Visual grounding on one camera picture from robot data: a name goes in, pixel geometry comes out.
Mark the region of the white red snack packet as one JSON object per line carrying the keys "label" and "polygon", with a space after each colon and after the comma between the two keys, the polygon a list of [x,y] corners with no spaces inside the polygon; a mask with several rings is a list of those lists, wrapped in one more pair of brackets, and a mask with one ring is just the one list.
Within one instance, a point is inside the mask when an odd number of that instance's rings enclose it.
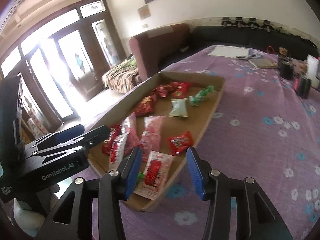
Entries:
{"label": "white red snack packet", "polygon": [[167,182],[174,159],[172,155],[151,151],[143,172],[144,177],[136,186],[134,193],[150,200],[156,200]]}

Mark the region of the red gold snack bar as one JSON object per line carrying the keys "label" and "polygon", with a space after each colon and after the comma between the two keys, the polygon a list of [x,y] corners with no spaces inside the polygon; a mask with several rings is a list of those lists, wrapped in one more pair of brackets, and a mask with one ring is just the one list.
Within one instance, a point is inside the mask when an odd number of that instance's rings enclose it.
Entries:
{"label": "red gold snack bar", "polygon": [[102,154],[110,155],[112,144],[117,136],[121,135],[121,124],[111,126],[108,138],[104,141],[101,148]]}

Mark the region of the pink snack packet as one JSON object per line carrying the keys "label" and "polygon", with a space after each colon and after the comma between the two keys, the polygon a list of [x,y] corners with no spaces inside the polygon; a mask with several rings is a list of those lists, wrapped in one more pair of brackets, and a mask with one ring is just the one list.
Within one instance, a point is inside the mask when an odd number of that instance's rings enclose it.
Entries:
{"label": "pink snack packet", "polygon": [[124,149],[124,156],[128,156],[132,150],[139,146],[143,149],[143,145],[137,135],[137,122],[135,112],[127,116],[124,121],[121,123],[121,132],[127,133],[127,140]]}
{"label": "pink snack packet", "polygon": [[144,118],[144,131],[141,137],[143,159],[147,162],[151,151],[158,151],[161,145],[161,130],[166,116],[147,116]]}

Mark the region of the dark red snack packet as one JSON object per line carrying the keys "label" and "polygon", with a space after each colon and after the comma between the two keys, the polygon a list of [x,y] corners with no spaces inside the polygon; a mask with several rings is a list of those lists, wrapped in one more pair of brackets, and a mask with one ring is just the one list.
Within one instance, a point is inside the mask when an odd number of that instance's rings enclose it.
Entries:
{"label": "dark red snack packet", "polygon": [[151,94],[144,97],[135,107],[135,115],[145,116],[145,115],[154,113],[156,101],[157,101],[156,94]]}

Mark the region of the patterned blanket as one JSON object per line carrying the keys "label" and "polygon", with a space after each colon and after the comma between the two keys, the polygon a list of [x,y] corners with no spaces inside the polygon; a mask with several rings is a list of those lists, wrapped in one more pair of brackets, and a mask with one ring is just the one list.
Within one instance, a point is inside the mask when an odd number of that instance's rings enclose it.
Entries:
{"label": "patterned blanket", "polygon": [[136,76],[138,76],[136,58],[131,54],[122,63],[103,74],[101,80],[106,88],[126,94],[135,87]]}

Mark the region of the cardboard tray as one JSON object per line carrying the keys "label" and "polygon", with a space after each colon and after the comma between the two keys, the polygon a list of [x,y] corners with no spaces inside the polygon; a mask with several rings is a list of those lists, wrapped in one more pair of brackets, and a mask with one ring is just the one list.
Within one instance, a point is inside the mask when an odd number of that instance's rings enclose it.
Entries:
{"label": "cardboard tray", "polygon": [[[214,91],[208,95],[205,102],[201,102],[199,106],[187,106],[188,117],[168,117],[171,111],[171,96],[159,98],[156,102],[155,116],[166,115],[166,119],[161,130],[161,146],[158,152],[170,154],[170,147],[167,141],[169,137],[178,137],[186,131],[190,131],[194,140],[193,146],[196,147],[204,135],[215,110],[220,102],[225,86],[225,78],[221,76],[213,76],[209,74],[199,73],[179,73],[161,71],[153,77],[147,79],[129,93],[125,94],[108,111],[98,115],[95,121],[92,121],[86,128],[86,131],[106,125],[111,126],[121,123],[130,113],[133,112],[137,104],[149,95],[158,85],[169,83],[170,81],[189,82],[192,86],[188,89],[188,95],[194,96],[201,89],[211,85]],[[106,155],[101,152],[102,143],[89,150],[89,161],[97,170],[98,174],[103,175],[108,171],[109,161]],[[169,170],[168,179],[164,185],[161,194],[155,199],[150,200],[133,193],[129,200],[124,204],[136,211],[152,212],[165,197],[168,189],[177,180],[180,172],[186,164],[185,151],[176,156]]]}

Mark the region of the wooden glass door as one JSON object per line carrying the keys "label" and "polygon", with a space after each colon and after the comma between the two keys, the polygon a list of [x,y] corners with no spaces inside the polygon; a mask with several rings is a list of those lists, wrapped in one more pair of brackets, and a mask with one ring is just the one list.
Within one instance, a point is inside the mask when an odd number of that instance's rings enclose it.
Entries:
{"label": "wooden glass door", "polygon": [[26,111],[48,130],[79,118],[104,90],[103,75],[125,58],[106,0],[82,0],[42,19],[1,56],[1,77],[22,75]]}

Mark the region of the small red snack packet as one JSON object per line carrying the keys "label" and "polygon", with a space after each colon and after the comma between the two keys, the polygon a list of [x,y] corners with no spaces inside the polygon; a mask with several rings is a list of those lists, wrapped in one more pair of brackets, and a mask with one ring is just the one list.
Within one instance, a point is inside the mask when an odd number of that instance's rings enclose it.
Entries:
{"label": "small red snack packet", "polygon": [[190,131],[186,131],[183,135],[178,137],[169,137],[168,138],[170,154],[171,155],[180,155],[187,148],[193,146],[194,140]]}

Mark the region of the crumpled red wrapper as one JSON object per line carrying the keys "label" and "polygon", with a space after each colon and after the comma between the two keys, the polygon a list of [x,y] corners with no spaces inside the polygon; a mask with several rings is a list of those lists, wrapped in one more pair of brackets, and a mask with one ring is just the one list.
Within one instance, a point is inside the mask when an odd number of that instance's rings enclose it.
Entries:
{"label": "crumpled red wrapper", "polygon": [[177,88],[178,88],[177,82],[170,82],[164,85],[157,86],[153,91],[157,96],[161,98],[166,98],[169,93],[175,91]]}

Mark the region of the pale green snack packet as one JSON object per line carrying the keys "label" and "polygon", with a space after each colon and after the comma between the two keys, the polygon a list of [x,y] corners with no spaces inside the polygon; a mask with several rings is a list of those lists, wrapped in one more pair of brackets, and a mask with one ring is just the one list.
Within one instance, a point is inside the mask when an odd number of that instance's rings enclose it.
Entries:
{"label": "pale green snack packet", "polygon": [[188,117],[188,111],[187,111],[187,104],[186,104],[187,98],[183,99],[172,99],[172,109],[169,113],[169,117]]}

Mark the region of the purple floral tablecloth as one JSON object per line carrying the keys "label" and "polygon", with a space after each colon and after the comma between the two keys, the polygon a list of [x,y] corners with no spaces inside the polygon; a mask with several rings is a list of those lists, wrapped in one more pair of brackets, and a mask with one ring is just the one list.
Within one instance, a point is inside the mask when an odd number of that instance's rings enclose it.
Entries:
{"label": "purple floral tablecloth", "polygon": [[[293,239],[308,239],[319,221],[319,92],[300,98],[276,70],[239,59],[208,56],[214,46],[162,71],[225,78],[213,117],[195,147],[199,157],[229,178],[254,178]],[[85,128],[108,111],[108,98],[86,108]],[[152,211],[120,204],[127,239],[201,239],[209,202],[196,194],[186,164]]]}

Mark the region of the red round-logo packet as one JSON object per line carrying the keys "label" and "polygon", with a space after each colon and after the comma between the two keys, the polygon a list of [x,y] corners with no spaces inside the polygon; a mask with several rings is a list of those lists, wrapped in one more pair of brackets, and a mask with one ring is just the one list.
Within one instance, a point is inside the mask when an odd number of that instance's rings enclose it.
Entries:
{"label": "red round-logo packet", "polygon": [[186,98],[188,94],[188,89],[191,86],[189,82],[173,82],[174,91],[171,94],[173,99]]}

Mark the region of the green white wrapped candy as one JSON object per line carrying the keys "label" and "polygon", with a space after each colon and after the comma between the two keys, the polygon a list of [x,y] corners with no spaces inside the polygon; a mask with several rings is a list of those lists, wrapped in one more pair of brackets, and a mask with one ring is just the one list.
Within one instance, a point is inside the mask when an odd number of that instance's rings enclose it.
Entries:
{"label": "green white wrapped candy", "polygon": [[199,106],[200,103],[207,100],[207,96],[214,91],[214,86],[208,85],[206,88],[200,90],[195,96],[189,97],[191,106]]}

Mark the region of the black cylinder container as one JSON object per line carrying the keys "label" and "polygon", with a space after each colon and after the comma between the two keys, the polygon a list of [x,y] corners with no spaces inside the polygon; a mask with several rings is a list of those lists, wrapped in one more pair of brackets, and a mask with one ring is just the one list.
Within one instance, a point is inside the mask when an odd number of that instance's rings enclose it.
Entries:
{"label": "black cylinder container", "polygon": [[310,79],[304,76],[299,76],[295,79],[293,84],[293,90],[300,98],[307,99],[310,93],[310,88],[311,88]]}
{"label": "black cylinder container", "polygon": [[293,80],[294,68],[289,57],[287,49],[279,47],[279,59],[278,59],[279,75],[285,80]]}

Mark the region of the white paper sheet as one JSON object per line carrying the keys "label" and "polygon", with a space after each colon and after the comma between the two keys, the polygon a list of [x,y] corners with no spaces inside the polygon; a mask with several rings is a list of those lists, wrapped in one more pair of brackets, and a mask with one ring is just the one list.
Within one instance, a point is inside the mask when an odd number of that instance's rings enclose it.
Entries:
{"label": "white paper sheet", "polygon": [[234,47],[234,46],[216,46],[208,56],[220,56],[220,57],[230,57],[239,58],[247,57],[249,55],[248,48]]}

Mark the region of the brown notebook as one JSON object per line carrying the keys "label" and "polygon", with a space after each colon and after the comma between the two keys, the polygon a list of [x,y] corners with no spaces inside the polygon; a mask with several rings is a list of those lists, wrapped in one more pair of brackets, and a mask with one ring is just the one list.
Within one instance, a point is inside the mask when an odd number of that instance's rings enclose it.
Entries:
{"label": "brown notebook", "polygon": [[267,59],[251,59],[249,60],[249,63],[251,63],[255,68],[259,69],[276,69],[278,68],[277,63],[271,62]]}

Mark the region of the white cup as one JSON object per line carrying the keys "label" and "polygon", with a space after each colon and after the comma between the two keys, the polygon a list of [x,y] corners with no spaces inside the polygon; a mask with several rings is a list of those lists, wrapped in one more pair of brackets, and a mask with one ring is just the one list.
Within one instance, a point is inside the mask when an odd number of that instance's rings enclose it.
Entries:
{"label": "white cup", "polygon": [[311,80],[311,87],[319,88],[319,59],[308,55],[306,59],[307,72],[306,77]]}

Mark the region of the black sofa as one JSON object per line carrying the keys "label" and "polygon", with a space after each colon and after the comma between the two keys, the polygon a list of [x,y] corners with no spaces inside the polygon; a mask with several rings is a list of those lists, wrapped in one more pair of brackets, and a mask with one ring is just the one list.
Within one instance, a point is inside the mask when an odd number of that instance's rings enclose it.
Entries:
{"label": "black sofa", "polygon": [[196,27],[177,51],[162,58],[159,66],[163,69],[213,45],[245,47],[263,52],[266,52],[267,47],[271,46],[276,53],[282,47],[294,59],[304,60],[309,54],[319,57],[318,47],[310,40],[297,35],[248,27],[203,25]]}

